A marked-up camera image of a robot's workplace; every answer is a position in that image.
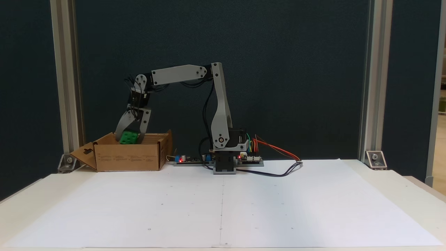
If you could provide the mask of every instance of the box flap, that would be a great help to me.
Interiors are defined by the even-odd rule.
[[[96,159],[95,153],[93,151],[93,142],[90,142],[74,151],[71,152],[71,155],[76,159],[84,162],[89,165],[91,168],[96,169]]]

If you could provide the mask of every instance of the electronic component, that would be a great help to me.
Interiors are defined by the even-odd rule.
[[[212,165],[212,157],[210,154],[203,155],[202,158],[195,158],[186,155],[177,155],[175,156],[175,162],[173,165],[175,166],[202,166],[203,161],[206,165]]]
[[[240,155],[237,157],[236,166],[238,167],[263,167],[263,159],[260,156],[249,156],[249,154],[240,152]]]

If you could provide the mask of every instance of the metal bracket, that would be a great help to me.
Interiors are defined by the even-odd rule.
[[[71,154],[62,154],[57,173],[70,173],[81,166],[81,162]]]
[[[368,167],[372,170],[387,170],[386,159],[382,151],[365,151]]]

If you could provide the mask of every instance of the green wire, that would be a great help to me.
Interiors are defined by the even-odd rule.
[[[249,137],[249,134],[246,133],[246,136],[248,136],[248,152],[251,152],[251,138]]]

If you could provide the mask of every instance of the black cable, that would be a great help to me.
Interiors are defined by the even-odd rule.
[[[161,92],[161,91],[166,90],[166,88],[168,88],[168,87],[169,87],[169,84],[166,84],[160,88],[154,88],[154,90],[155,90],[155,92]]]
[[[188,87],[188,88],[197,88],[202,86],[205,82],[211,81],[213,79],[203,79],[198,83],[194,83],[194,84],[188,84],[186,82],[180,82],[183,86]]]
[[[209,92],[209,95],[207,96],[206,102],[204,103],[203,110],[202,110],[203,123],[204,123],[204,127],[206,128],[207,137],[209,138],[210,149],[214,149],[214,147],[213,147],[214,144],[212,143],[211,130],[209,129],[209,125],[208,125],[207,119],[206,119],[206,109],[207,109],[207,103],[209,102],[209,99],[211,98],[213,91],[214,91],[214,82],[212,81],[211,91]]]
[[[299,170],[300,168],[302,168],[303,162],[296,161],[283,174],[274,174],[274,173],[269,173],[269,172],[260,172],[260,171],[254,171],[254,170],[246,170],[246,169],[237,169],[237,171],[248,172],[248,173],[258,174],[258,175],[263,175],[263,176],[268,176],[268,177],[285,177],[285,176],[289,175],[290,173],[292,173],[297,166],[299,166],[299,168],[297,169],[297,170]]]
[[[201,145],[208,139],[208,137],[203,138],[200,141],[200,144],[198,145],[198,157],[201,159],[201,162],[203,163],[204,167],[209,169],[209,170],[214,170],[213,168],[210,168],[206,163],[204,163],[203,158],[201,157]]]

